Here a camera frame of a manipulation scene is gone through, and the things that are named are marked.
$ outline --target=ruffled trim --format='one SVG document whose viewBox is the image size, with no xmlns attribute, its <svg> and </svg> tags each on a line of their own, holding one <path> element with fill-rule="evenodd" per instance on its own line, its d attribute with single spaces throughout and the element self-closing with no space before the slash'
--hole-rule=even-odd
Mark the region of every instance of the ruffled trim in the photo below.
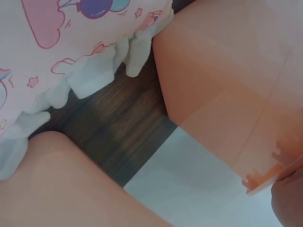
<svg viewBox="0 0 303 227">
<path fill-rule="evenodd" d="M 122 62 L 126 64 L 126 74 L 137 77 L 150 55 L 152 38 L 172 19 L 173 9 L 162 23 L 137 31 L 102 53 L 92 55 L 77 71 L 66 73 L 55 88 L 42 93 L 0 139 L 0 180 L 13 175 L 26 153 L 28 137 L 50 120 L 51 116 L 45 110 L 51 106 L 55 109 L 64 107 L 71 89 L 79 99 L 96 93 L 114 80 Z"/>
</svg>

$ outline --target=white tile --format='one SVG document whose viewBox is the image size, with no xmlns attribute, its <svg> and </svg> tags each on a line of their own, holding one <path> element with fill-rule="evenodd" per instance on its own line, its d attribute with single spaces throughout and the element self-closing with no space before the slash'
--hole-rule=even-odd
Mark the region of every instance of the white tile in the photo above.
<svg viewBox="0 0 303 227">
<path fill-rule="evenodd" d="M 247 196 L 240 178 L 180 128 L 124 189 L 176 227 L 281 227 L 270 189 Z"/>
</svg>

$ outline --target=leg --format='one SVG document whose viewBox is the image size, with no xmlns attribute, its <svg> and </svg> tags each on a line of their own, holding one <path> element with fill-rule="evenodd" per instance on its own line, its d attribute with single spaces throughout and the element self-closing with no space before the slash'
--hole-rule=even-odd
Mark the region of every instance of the leg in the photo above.
<svg viewBox="0 0 303 227">
<path fill-rule="evenodd" d="M 0 226 L 169 227 L 107 177 L 66 136 L 31 139 L 15 174 L 0 182 Z"/>
</svg>

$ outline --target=peach plastic box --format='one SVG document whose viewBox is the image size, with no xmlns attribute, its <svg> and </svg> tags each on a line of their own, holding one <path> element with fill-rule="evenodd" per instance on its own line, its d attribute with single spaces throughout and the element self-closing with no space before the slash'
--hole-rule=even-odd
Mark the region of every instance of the peach plastic box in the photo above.
<svg viewBox="0 0 303 227">
<path fill-rule="evenodd" d="M 303 165 L 303 1 L 197 0 L 153 43 L 169 117 L 250 194 Z"/>
</svg>

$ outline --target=star print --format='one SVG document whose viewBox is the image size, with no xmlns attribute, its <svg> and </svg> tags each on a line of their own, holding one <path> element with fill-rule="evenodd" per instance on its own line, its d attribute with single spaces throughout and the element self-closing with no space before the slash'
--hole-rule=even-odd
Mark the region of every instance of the star print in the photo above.
<svg viewBox="0 0 303 227">
<path fill-rule="evenodd" d="M 37 83 L 39 83 L 38 77 L 31 77 L 31 78 L 28 80 L 27 86 L 30 87 L 30 88 L 34 88 L 34 86 L 36 86 Z"/>
<path fill-rule="evenodd" d="M 1 129 L 4 129 L 4 128 L 5 128 L 5 125 L 6 125 L 6 120 L 3 120 L 3 121 L 0 123 L 0 130 L 1 130 Z"/>
<path fill-rule="evenodd" d="M 135 13 L 136 19 L 142 15 L 142 11 L 143 11 L 143 9 L 138 8 L 137 12 Z"/>
</svg>

